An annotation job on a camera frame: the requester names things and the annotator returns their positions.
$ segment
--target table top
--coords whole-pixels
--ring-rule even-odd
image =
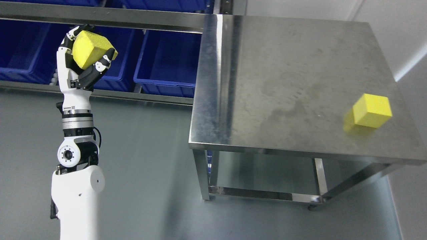
[[[382,127],[343,130],[363,93],[389,98]],[[422,164],[427,151],[368,23],[207,15],[193,149]]]

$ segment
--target blue storage box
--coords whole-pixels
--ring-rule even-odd
[[[212,0],[122,0],[128,9],[212,13]]]
[[[67,25],[0,20],[0,79],[49,84]]]
[[[147,30],[134,82],[148,94],[194,97],[201,36]]]
[[[138,60],[143,32],[140,29],[96,27],[96,33],[106,37],[119,53],[111,67],[95,85],[96,89],[132,91],[132,80]]]
[[[74,6],[99,6],[101,0],[2,0],[6,2],[20,3],[47,3],[58,5],[74,5]]]

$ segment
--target stainless steel table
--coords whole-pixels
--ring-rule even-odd
[[[381,128],[343,130],[363,93],[386,96]],[[427,151],[368,23],[207,15],[190,127],[202,197],[229,195],[305,202],[335,199]],[[208,175],[205,150],[213,150]],[[317,194],[217,186],[219,151],[313,159]],[[323,160],[370,164],[328,188]]]

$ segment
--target yellow sponge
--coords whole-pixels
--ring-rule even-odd
[[[354,123],[379,128],[393,115],[387,97],[363,94],[353,105]]]
[[[73,45],[73,58],[81,69],[97,62],[113,45],[106,37],[89,31],[81,31]]]

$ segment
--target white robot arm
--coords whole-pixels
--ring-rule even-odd
[[[73,43],[83,25],[70,30],[56,53],[58,81],[64,101],[56,104],[62,114],[64,141],[57,157],[59,165],[52,175],[50,218],[61,221],[61,240],[98,240],[98,201],[105,179],[98,167],[101,145],[95,141],[93,115],[89,97],[93,85],[110,68],[114,48],[95,64],[83,70],[73,59]],[[78,165],[86,166],[77,170]]]

